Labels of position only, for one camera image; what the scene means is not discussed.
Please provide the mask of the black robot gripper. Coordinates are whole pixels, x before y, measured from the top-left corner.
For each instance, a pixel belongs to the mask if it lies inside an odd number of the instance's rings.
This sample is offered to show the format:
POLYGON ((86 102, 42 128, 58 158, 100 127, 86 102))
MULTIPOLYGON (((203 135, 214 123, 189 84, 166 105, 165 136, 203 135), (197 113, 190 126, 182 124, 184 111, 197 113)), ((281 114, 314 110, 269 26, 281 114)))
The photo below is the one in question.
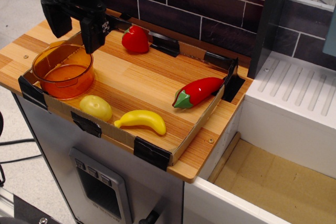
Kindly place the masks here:
POLYGON ((72 30, 71 18, 80 21, 86 53, 92 54, 105 45, 109 22, 101 0, 40 0, 52 33, 60 38, 72 30))

